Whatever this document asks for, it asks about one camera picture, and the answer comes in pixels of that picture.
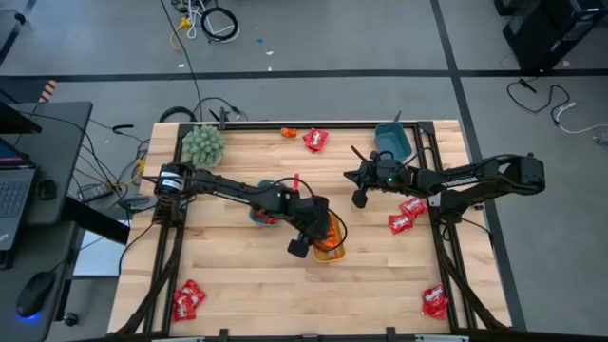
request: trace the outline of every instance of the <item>yellow cable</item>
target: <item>yellow cable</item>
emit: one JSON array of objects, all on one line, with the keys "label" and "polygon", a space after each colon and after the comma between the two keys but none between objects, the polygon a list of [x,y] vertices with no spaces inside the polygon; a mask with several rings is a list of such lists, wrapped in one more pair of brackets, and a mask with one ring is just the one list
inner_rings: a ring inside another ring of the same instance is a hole
[{"label": "yellow cable", "polygon": [[89,177],[90,179],[92,179],[92,180],[94,180],[94,181],[98,181],[98,182],[100,182],[100,183],[107,184],[107,181],[105,181],[105,180],[100,180],[100,179],[98,179],[98,178],[97,178],[97,177],[95,177],[95,176],[91,176],[91,175],[87,174],[87,172],[85,172],[85,171],[83,171],[83,170],[79,169],[78,167],[76,167],[76,172],[80,173],[80,174],[81,174],[81,175],[83,175],[83,176],[87,176],[87,177]]},{"label": "yellow cable", "polygon": [[100,179],[98,179],[95,176],[87,174],[87,172],[79,169],[78,167],[76,167],[75,170],[76,170],[76,172],[80,173],[81,175],[89,177],[90,179],[92,179],[94,181],[98,181],[98,182],[100,182],[102,184],[108,184],[108,185],[113,186],[113,187],[119,187],[119,186],[126,186],[126,185],[132,183],[133,181],[135,181],[137,179],[137,177],[139,177],[139,176],[141,176],[143,174],[143,168],[144,167],[145,167],[145,160],[138,159],[137,160],[137,173],[135,174],[135,176],[132,179],[130,179],[129,181],[125,182],[125,183],[118,183],[118,184],[112,184],[112,183],[108,183],[105,180],[100,180]]},{"label": "yellow cable", "polygon": [[175,43],[173,43],[173,37],[175,37],[175,34],[181,29],[190,29],[191,27],[192,21],[189,18],[183,16],[181,18],[180,24],[173,32],[171,32],[171,36],[169,37],[169,43],[171,44],[171,48],[173,48],[175,51],[181,51],[181,47],[176,47]]}]

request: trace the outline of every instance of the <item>computer mouse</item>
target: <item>computer mouse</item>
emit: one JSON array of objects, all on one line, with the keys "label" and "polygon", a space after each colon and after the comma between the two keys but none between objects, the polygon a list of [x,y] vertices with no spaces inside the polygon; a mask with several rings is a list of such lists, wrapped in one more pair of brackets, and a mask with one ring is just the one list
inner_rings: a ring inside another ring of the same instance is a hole
[{"label": "computer mouse", "polygon": [[45,299],[54,282],[55,273],[53,272],[35,274],[17,298],[17,313],[22,317],[30,317],[38,313],[45,304]]}]

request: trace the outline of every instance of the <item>white cable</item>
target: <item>white cable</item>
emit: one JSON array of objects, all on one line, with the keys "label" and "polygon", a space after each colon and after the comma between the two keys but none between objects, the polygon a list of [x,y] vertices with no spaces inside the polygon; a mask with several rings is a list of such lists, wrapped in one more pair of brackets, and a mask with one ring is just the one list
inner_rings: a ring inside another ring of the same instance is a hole
[{"label": "white cable", "polygon": [[199,9],[192,10],[192,0],[188,0],[188,17],[190,17],[190,21],[192,22],[192,26],[186,32],[188,39],[197,38],[197,15],[201,16]]},{"label": "white cable", "polygon": [[596,124],[596,125],[593,125],[593,126],[591,126],[591,127],[583,128],[583,129],[576,130],[576,131],[571,131],[571,130],[568,130],[568,129],[563,128],[563,126],[561,125],[561,122],[560,122],[560,115],[561,115],[561,114],[562,114],[564,111],[566,111],[566,110],[568,110],[568,109],[570,109],[570,108],[574,107],[575,105],[577,105],[577,103],[573,102],[573,103],[570,103],[570,104],[568,104],[568,105],[566,105],[566,106],[561,106],[561,107],[560,107],[560,109],[559,109],[559,111],[558,111],[558,115],[556,115],[556,116],[555,116],[555,121],[556,121],[556,122],[558,122],[558,127],[559,127],[559,128],[562,130],[562,131],[564,131],[564,132],[566,132],[566,133],[569,133],[569,134],[579,134],[579,133],[588,132],[588,131],[590,131],[590,130],[592,130],[592,129],[596,129],[596,128],[598,128],[598,127],[604,127],[604,126],[608,126],[608,123],[600,123],[600,124]]},{"label": "white cable", "polygon": [[[207,8],[204,6],[204,4],[202,3],[202,0],[198,0],[199,1],[199,7],[196,9],[192,9],[192,0],[188,0],[188,16],[190,16],[190,20],[192,21],[192,27],[188,30],[188,32],[186,33],[186,36],[188,37],[188,39],[195,39],[197,38],[197,16],[199,18],[202,18],[202,13],[200,12],[200,10],[202,10],[202,12],[206,12]],[[218,33],[222,33],[227,29],[233,29],[235,26],[231,25],[225,28],[222,28],[221,30],[215,31],[213,30],[213,26],[211,25],[211,20],[209,20],[209,16],[207,16],[205,18],[205,23],[207,24],[207,27],[209,28],[209,31],[211,32],[211,34],[218,34]],[[228,42],[232,42],[235,39],[237,39],[238,35],[240,34],[240,28],[237,28],[237,33],[235,34],[234,37],[230,38],[230,39],[226,39],[224,41],[218,41],[218,40],[214,40],[211,39],[211,41],[214,42],[218,42],[218,43],[228,43]]]}]

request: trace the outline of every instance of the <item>laptop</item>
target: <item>laptop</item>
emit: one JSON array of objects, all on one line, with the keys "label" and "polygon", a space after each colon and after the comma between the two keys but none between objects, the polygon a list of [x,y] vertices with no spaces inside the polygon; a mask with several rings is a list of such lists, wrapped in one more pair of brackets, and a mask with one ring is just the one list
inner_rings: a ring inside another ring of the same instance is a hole
[{"label": "laptop", "polygon": [[36,171],[27,156],[0,138],[0,252],[12,248]]}]

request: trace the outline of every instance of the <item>green succulent plant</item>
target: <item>green succulent plant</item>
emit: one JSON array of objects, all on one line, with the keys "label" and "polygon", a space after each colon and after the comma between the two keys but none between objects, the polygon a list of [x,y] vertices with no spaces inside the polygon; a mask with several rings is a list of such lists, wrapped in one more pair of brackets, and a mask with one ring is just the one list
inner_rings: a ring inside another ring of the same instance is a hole
[{"label": "green succulent plant", "polygon": [[195,126],[181,140],[181,160],[194,167],[210,169],[224,156],[226,142],[213,126]]}]

